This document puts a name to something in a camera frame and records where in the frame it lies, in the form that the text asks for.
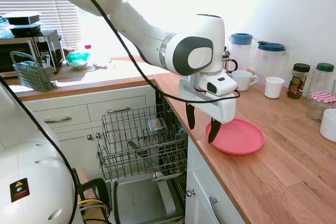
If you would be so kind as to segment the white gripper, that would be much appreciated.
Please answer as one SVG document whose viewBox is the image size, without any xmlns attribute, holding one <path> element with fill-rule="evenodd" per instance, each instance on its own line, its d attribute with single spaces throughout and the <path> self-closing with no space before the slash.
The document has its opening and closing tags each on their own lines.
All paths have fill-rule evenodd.
<svg viewBox="0 0 336 224">
<path fill-rule="evenodd" d="M 181 99 L 188 101 L 207 101 L 207 103 L 186 103 L 186 116 L 188 126 L 192 130 L 195 127 L 195 108 L 209 115 L 211 120 L 208 143 L 212 143 L 218 134 L 221 123 L 228 123 L 235 117 L 236 98 L 233 93 L 217 97 L 209 92 L 196 91 L 189 84 L 187 77 L 181 77 L 178 85 L 178 92 Z"/>
</svg>

